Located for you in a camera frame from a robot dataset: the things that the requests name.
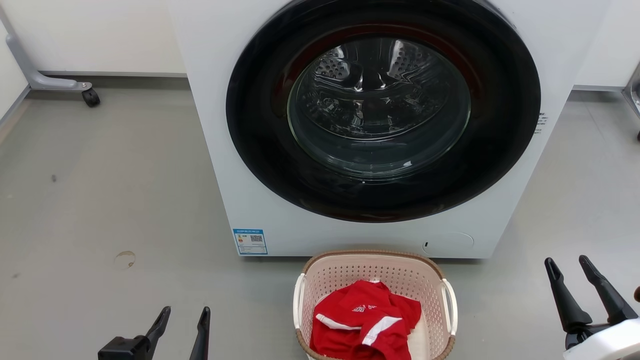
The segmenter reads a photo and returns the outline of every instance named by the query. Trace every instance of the door glass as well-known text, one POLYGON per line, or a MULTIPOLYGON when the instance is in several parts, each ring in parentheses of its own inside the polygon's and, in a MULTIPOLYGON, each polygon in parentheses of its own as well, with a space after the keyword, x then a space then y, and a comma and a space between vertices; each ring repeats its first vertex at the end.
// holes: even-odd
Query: door glass
POLYGON ((359 179, 407 176, 458 141, 470 113, 459 70, 436 51, 395 38, 340 45, 296 80, 289 127, 316 161, 359 179))

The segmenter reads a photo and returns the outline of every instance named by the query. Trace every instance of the basket rim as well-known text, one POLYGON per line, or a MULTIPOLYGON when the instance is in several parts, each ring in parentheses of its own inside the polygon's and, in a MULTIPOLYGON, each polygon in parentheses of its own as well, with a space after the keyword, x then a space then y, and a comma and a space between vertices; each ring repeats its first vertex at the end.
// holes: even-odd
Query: basket rim
MULTIPOLYGON (((329 256, 340 256, 340 255, 386 255, 386 256, 395 256, 399 258, 415 259, 429 265, 436 272, 436 274, 438 274, 438 277, 440 278, 440 280, 445 279, 442 269, 440 269, 440 267, 436 263, 434 263, 433 260, 425 256, 421 256, 411 252, 399 252, 399 251, 391 251, 391 250, 372 250, 372 249, 335 250, 335 251, 324 252, 322 254, 316 255, 311 259, 309 259, 309 261, 307 261, 307 263, 305 264, 305 267, 302 269, 302 273, 306 274, 309 268, 311 267, 311 265, 313 265, 316 261, 320 259, 327 258, 329 256)), ((300 329, 296 329, 296 337, 298 339, 298 343, 300 344, 300 347, 307 353, 309 357, 315 360, 340 360, 334 357, 327 357, 313 351, 305 343, 305 340, 302 337, 302 331, 300 329)), ((447 346, 442 350, 440 355, 432 358, 431 360, 444 360, 449 355, 449 353, 451 353, 451 350, 453 349, 453 345, 455 344, 455 342, 456 342, 456 336, 455 335, 449 336, 449 341, 447 342, 447 346)))

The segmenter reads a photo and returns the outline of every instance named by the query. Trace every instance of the blue and white sticker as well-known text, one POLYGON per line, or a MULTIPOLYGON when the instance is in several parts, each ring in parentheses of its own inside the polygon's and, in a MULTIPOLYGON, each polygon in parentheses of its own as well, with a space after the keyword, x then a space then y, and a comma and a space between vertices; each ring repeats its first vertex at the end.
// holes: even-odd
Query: blue and white sticker
POLYGON ((262 229, 234 229, 240 255, 267 255, 267 242, 262 229))

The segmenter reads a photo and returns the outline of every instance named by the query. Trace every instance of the washing machine door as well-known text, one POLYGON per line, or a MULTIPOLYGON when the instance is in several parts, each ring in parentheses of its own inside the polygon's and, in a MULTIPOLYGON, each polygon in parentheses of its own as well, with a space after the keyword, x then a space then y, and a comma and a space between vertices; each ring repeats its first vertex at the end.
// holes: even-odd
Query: washing machine door
POLYGON ((395 222, 498 181, 534 134, 526 46, 470 0, 305 0, 254 36, 227 93, 231 138, 268 188, 314 213, 395 222))

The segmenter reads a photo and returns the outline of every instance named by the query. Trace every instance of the floor stain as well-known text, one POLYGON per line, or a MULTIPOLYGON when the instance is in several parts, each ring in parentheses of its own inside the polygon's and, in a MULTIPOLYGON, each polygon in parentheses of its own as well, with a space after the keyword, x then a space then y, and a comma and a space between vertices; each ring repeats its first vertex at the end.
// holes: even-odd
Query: floor stain
POLYGON ((116 255, 116 258, 113 260, 113 264, 121 270, 126 270, 132 267, 133 263, 135 262, 136 255, 133 253, 133 251, 123 251, 116 255))

